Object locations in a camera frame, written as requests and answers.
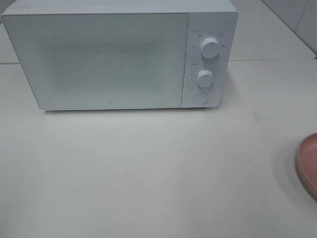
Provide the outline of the upper white power knob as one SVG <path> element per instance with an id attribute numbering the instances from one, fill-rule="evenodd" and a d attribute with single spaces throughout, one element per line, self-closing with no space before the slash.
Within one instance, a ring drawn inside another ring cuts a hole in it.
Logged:
<path id="1" fill-rule="evenodd" d="M 204 58 L 213 59 L 220 53 L 221 44 L 215 36 L 208 36 L 200 42 L 200 51 Z"/>

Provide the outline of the pink round plate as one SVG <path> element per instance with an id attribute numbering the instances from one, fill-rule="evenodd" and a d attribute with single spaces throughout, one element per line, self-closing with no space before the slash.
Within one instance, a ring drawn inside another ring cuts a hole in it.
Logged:
<path id="1" fill-rule="evenodd" d="M 317 134 L 313 133 L 304 138 L 297 150 L 296 172 L 298 178 L 310 194 L 317 200 Z"/>

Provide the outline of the white microwave door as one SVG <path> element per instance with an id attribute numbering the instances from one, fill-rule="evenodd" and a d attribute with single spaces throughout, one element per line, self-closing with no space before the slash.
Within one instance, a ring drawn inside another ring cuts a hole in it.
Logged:
<path id="1" fill-rule="evenodd" d="M 42 110 L 181 106 L 188 15 L 6 15 Z"/>

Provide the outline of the lower white timer knob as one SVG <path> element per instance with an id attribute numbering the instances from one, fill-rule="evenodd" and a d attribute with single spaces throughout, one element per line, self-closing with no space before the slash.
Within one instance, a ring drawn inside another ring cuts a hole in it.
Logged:
<path id="1" fill-rule="evenodd" d="M 195 80 L 198 87 L 209 88 L 214 83 L 214 74 L 208 69 L 203 69 L 196 73 Z"/>

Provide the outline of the white microwave oven body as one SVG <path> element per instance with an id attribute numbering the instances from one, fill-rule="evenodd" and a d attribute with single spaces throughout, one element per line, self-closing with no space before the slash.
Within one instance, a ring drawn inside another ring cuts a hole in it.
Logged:
<path id="1" fill-rule="evenodd" d="M 171 13 L 188 15 L 187 38 L 181 106 L 164 108 L 217 107 L 238 20 L 238 12 L 228 0 L 17 0 L 4 11 L 1 19 L 3 21 L 6 15 Z M 215 36 L 221 44 L 220 53 L 213 59 L 204 58 L 200 51 L 200 42 L 208 36 Z M 214 74 L 214 83 L 209 88 L 198 87 L 195 80 L 196 73 L 203 69 Z M 205 105 L 193 101 L 197 93 L 208 94 Z"/>

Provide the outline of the round white door button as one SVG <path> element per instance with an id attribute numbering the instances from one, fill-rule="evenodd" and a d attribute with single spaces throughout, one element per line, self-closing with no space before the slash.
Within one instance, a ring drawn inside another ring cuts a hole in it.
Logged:
<path id="1" fill-rule="evenodd" d="M 193 97 L 193 101 L 198 105 L 205 105 L 209 100 L 208 94 L 206 93 L 197 93 Z"/>

